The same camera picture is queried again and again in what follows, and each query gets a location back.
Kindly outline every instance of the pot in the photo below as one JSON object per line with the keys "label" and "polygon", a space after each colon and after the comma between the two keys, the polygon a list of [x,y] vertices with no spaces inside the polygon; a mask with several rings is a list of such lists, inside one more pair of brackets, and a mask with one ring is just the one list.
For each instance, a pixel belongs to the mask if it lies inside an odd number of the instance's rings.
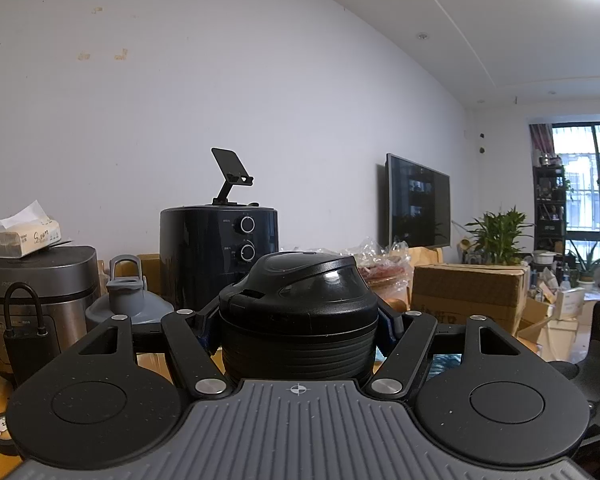
{"label": "pot", "polygon": [[578,280],[578,286],[581,286],[584,290],[593,290],[593,285],[595,282],[583,282],[582,280]]}

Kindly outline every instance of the wooden chair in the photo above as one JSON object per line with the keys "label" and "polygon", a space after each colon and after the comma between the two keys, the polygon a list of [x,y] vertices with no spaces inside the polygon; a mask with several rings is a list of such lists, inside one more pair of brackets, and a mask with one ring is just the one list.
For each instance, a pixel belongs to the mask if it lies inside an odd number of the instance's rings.
{"label": "wooden chair", "polygon": [[[409,256],[411,257],[409,261],[411,267],[444,263],[442,257],[442,249],[440,248],[432,250],[427,249],[426,247],[410,247],[408,250]],[[410,283],[407,287],[407,306],[411,304],[412,288],[413,283]]]}

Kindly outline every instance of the tv screen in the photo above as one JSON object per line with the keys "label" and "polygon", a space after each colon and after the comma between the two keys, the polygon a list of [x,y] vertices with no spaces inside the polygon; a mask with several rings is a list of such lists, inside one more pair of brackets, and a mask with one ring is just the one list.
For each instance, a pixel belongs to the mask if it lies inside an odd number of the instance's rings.
{"label": "tv screen", "polygon": [[451,240],[449,176],[386,154],[389,244],[443,247]]}

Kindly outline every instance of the stainless steel rice cooker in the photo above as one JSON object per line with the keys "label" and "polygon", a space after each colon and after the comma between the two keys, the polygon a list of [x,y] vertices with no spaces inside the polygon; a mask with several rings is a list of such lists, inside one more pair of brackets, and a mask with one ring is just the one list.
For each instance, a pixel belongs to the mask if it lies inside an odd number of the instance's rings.
{"label": "stainless steel rice cooker", "polygon": [[[4,294],[13,282],[30,285],[42,302],[43,319],[50,336],[62,351],[87,333],[84,311],[100,296],[96,249],[58,246],[20,259],[0,258],[0,375],[11,379],[4,347]],[[17,290],[11,298],[14,326],[36,323],[29,295]]]}

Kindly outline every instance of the potted plant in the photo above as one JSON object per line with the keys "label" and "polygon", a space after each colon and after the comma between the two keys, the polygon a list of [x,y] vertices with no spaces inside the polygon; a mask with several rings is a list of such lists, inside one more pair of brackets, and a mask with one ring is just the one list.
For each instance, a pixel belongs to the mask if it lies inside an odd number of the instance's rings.
{"label": "potted plant", "polygon": [[475,237],[475,249],[486,254],[488,263],[514,265],[520,262],[516,258],[516,254],[520,252],[516,239],[528,236],[522,233],[522,229],[533,226],[525,222],[526,214],[514,207],[506,213],[486,212],[482,219],[474,220],[467,224],[467,227],[474,228],[468,229],[468,232]]}
{"label": "potted plant", "polygon": [[593,288],[593,283],[594,283],[593,273],[596,272],[596,269],[600,266],[600,258],[598,258],[597,260],[593,259],[593,254],[596,250],[596,246],[598,245],[598,242],[593,244],[593,246],[590,248],[590,250],[587,251],[587,257],[583,258],[582,256],[580,256],[580,253],[578,252],[578,248],[573,243],[573,241],[572,240],[569,240],[569,241],[571,242],[573,249],[576,251],[577,266],[578,266],[578,270],[580,271],[580,277],[578,279],[578,286],[581,286],[585,290],[591,290]]}

